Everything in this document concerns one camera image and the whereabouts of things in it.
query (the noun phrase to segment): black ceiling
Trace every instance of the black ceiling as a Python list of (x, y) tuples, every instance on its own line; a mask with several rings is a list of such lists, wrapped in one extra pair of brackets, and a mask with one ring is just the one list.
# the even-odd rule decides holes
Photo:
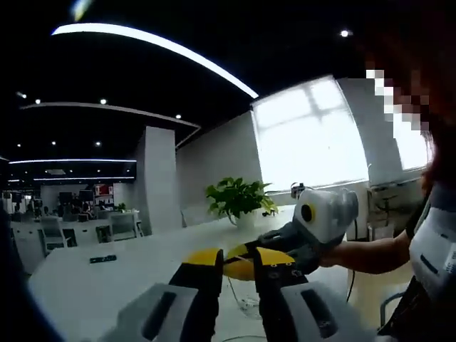
[[(6, 132), (0, 155), (10, 160), (130, 156), (144, 125), (194, 128), (146, 115), (88, 108), (30, 108), (41, 103), (99, 103), (145, 110), (202, 126), (201, 133), (244, 113), (252, 98), (206, 68), (133, 38), (104, 33), (51, 36), (71, 24), (74, 1), (20, 3), (6, 38), (9, 75)], [(289, 6), (255, 1), (95, 0), (81, 22), (101, 22), (157, 34), (215, 62), (260, 96), (332, 73), (363, 75), (363, 62), (341, 29), (366, 11), (333, 1)], [(27, 95), (20, 98), (16, 92)], [(95, 141), (103, 146), (94, 147)]]

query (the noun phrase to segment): green plant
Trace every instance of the green plant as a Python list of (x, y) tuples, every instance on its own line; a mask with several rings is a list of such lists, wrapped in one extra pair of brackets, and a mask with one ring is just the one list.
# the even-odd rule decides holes
[(272, 210), (278, 212), (272, 199), (264, 194), (264, 188), (270, 184), (260, 181), (247, 184), (242, 178), (224, 178), (217, 185), (210, 185), (206, 189), (206, 197), (214, 200), (209, 211), (217, 212), (218, 215), (225, 213), (228, 217), (233, 215), (238, 219), (241, 212), (247, 214), (262, 207), (269, 214)]

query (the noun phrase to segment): white flower pot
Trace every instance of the white flower pot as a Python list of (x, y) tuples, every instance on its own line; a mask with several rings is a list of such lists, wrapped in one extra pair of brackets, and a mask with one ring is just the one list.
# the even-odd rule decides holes
[(255, 226), (255, 213), (249, 212), (247, 214), (244, 214), (241, 212), (239, 219), (235, 217), (233, 222), (230, 218), (230, 221), (239, 229), (253, 229)]

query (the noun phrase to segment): white table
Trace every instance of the white table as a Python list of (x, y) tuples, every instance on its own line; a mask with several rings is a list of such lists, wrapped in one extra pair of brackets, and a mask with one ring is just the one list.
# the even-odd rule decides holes
[[(48, 319), (64, 339), (95, 340), (115, 326), (119, 310), (154, 283), (171, 279), (190, 253), (209, 247), (225, 251), (280, 228), (291, 218), (287, 206), (277, 217), (258, 217), (254, 229), (239, 231), (227, 219), (186, 229), (91, 247), (56, 249), (29, 280), (29, 288)], [(91, 257), (115, 254), (116, 261), (89, 264)], [(322, 281), (346, 296), (347, 270), (318, 269), (309, 281)], [(237, 296), (257, 297), (254, 282), (233, 281)], [(219, 298), (216, 335), (223, 341), (241, 335), (264, 336), (260, 320), (247, 318), (237, 307), (227, 278)]]

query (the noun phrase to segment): ceiling light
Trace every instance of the ceiling light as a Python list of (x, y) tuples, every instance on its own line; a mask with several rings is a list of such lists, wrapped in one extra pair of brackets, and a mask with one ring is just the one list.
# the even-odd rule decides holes
[[(134, 177), (66, 177), (66, 178), (34, 178), (33, 180), (134, 180)], [(10, 180), (9, 182), (18, 182), (19, 180)]]
[(252, 98), (257, 98), (258, 94), (255, 93), (251, 88), (242, 83), (238, 78), (234, 77), (228, 71), (220, 68), (217, 64), (209, 61), (198, 53), (185, 48), (182, 45), (168, 41), (165, 38), (156, 36), (155, 34), (140, 31), (134, 28), (112, 25), (112, 24), (100, 24), (100, 23), (82, 23), (82, 24), (70, 24), (58, 27), (52, 34), (62, 33), (76, 33), (76, 32), (97, 32), (97, 33), (111, 33), (119, 36), (130, 37), (139, 39), (140, 41), (147, 41), (148, 43), (161, 46), (167, 50), (178, 53), (188, 59), (210, 69), (217, 75), (223, 77), (225, 80), (231, 82), (236, 87), (249, 94)]
[(38, 159), (38, 160), (17, 160), (9, 164), (27, 164), (30, 162), (136, 162), (126, 159)]

